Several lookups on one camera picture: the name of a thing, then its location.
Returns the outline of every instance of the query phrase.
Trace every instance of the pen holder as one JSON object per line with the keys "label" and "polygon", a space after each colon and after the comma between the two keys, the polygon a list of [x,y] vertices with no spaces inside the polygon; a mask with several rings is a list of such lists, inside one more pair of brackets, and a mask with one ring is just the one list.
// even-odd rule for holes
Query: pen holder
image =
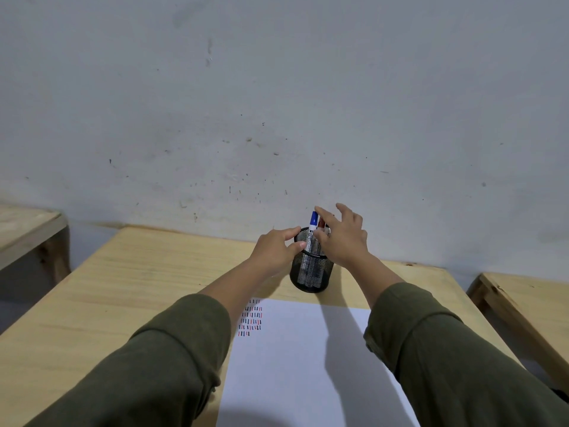
{"label": "pen holder", "polygon": [[[303,228],[294,241],[306,241],[309,229]],[[303,250],[293,259],[290,280],[304,292],[318,293],[328,287],[334,262],[323,255]]]}

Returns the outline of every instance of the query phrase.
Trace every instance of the wooden tabletop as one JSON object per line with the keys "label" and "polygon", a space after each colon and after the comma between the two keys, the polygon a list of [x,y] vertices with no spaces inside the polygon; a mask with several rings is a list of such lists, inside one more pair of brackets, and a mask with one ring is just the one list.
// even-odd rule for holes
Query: wooden tabletop
{"label": "wooden tabletop", "polygon": [[[122,229],[0,336],[3,425],[20,426],[31,419],[142,324],[249,257],[253,246],[160,230]],[[430,290],[480,336],[516,359],[448,272],[386,264],[403,279]],[[294,287],[287,274],[267,281],[257,296],[367,308],[357,283],[338,266],[320,301]],[[223,386],[195,425],[215,425],[222,393]]]}
{"label": "wooden tabletop", "polygon": [[487,302],[569,394],[569,283],[482,273],[469,294]]}
{"label": "wooden tabletop", "polygon": [[60,212],[0,204],[0,269],[66,226]]}

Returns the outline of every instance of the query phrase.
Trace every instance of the person's left arm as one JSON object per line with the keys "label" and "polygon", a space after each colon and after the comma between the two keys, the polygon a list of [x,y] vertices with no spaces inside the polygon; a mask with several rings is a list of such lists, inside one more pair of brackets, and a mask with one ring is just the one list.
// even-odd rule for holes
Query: person's left arm
{"label": "person's left arm", "polygon": [[189,426],[220,384],[232,330],[250,297],[306,244],[272,230],[251,257],[141,327],[26,426]]}

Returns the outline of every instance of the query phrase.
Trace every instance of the blue marker cap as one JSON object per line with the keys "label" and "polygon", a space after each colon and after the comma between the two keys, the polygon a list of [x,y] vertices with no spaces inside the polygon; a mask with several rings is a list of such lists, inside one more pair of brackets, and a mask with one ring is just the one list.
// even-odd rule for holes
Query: blue marker cap
{"label": "blue marker cap", "polygon": [[318,213],[316,211],[312,211],[310,226],[316,226],[317,224],[318,224]]}

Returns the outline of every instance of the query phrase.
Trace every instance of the olive green shirt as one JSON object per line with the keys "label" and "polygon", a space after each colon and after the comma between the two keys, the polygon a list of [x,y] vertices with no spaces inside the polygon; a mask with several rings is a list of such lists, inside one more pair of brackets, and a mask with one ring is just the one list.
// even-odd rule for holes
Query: olive green shirt
{"label": "olive green shirt", "polygon": [[[419,287],[386,289],[364,338],[422,426],[569,425],[569,405]],[[220,384],[230,341],[225,308],[188,295],[27,425],[189,426]]]}

